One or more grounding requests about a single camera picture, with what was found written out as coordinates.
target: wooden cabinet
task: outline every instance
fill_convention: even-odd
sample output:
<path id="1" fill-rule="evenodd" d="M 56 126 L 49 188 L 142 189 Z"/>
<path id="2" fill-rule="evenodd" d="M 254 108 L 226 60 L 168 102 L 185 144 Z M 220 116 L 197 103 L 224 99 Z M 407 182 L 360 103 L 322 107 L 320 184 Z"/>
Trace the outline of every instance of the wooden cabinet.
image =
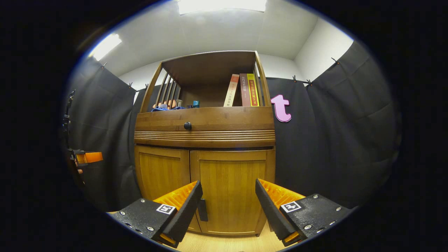
<path id="1" fill-rule="evenodd" d="M 261 233 L 266 216 L 255 194 L 255 180 L 273 181 L 274 150 L 190 151 L 190 169 L 191 179 L 201 181 L 206 202 L 208 221 L 198 219 L 203 233 Z"/>
<path id="2" fill-rule="evenodd" d="M 135 171 L 143 198 L 155 200 L 190 183 L 189 151 L 136 145 Z M 189 230 L 200 232 L 196 216 Z"/>
<path id="3" fill-rule="evenodd" d="M 150 101 L 162 70 L 166 75 L 161 88 Z M 259 73 L 255 84 L 260 106 L 243 107 L 237 95 L 232 107 L 223 107 L 232 74 L 241 73 Z M 154 103 L 169 104 L 174 97 L 183 100 L 183 106 L 199 100 L 200 108 L 148 111 Z M 255 179 L 274 182 L 275 176 L 269 98 L 256 51 L 199 53 L 161 62 L 135 124 L 135 164 L 143 197 L 153 200 L 200 180 L 208 221 L 201 221 L 197 211 L 190 231 L 260 234 L 266 217 L 255 194 Z"/>

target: book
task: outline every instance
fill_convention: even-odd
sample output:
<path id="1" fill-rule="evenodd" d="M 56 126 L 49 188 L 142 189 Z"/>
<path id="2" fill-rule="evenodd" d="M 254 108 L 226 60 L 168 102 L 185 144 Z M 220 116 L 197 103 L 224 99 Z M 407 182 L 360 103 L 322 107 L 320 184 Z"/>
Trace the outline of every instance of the book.
<path id="1" fill-rule="evenodd" d="M 259 107 L 258 90 L 254 74 L 240 74 L 243 106 Z"/>
<path id="2" fill-rule="evenodd" d="M 242 106 L 250 106 L 250 91 L 247 74 L 240 74 L 240 87 Z"/>
<path id="3" fill-rule="evenodd" d="M 230 84 L 228 85 L 227 94 L 225 97 L 225 102 L 223 107 L 232 107 L 233 106 L 233 99 L 235 98 L 235 92 L 237 91 L 238 86 L 238 74 L 232 74 L 232 77 L 230 78 Z"/>
<path id="4" fill-rule="evenodd" d="M 249 91 L 250 91 L 250 105 L 251 107 L 259 107 L 260 101 L 258 100 L 258 90 L 255 84 L 255 75 L 247 74 L 247 79 L 249 80 Z"/>

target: black curtain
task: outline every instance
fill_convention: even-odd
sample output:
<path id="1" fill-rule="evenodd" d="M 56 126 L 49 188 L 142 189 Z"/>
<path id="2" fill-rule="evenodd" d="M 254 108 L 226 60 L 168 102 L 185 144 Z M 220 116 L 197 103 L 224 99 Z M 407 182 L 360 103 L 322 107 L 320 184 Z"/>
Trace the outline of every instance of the black curtain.
<path id="1" fill-rule="evenodd" d="M 106 68 L 101 69 L 93 58 L 78 66 L 66 92 L 68 97 L 76 89 L 69 110 L 69 145 L 73 149 L 103 153 L 104 160 L 84 166 L 81 177 L 86 184 L 85 192 L 96 207 L 117 211 L 141 197 L 131 155 L 135 90 Z"/>
<path id="2" fill-rule="evenodd" d="M 292 115 L 287 123 L 275 118 L 276 183 L 352 208 L 389 177 L 398 155 L 399 116 L 365 49 L 354 42 L 338 62 L 306 87 L 268 78 L 270 97 L 283 95 Z"/>

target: decorative grooves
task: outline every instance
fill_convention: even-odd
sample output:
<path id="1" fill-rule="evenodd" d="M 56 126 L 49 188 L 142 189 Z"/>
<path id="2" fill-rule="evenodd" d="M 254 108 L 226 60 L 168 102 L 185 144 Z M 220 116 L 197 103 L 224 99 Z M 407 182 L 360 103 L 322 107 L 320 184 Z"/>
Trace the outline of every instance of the decorative grooves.
<path id="1" fill-rule="evenodd" d="M 136 131 L 134 142 L 196 148 L 264 147 L 275 145 L 274 130 Z"/>

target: drawer knob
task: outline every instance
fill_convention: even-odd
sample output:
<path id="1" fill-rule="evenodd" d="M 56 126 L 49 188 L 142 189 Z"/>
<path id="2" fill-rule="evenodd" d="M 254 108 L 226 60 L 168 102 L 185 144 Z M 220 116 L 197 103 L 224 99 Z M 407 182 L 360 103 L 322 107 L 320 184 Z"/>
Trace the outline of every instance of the drawer knob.
<path id="1" fill-rule="evenodd" d="M 184 124 L 184 128 L 185 128 L 186 130 L 191 130 L 191 122 L 186 122 L 186 123 Z"/>

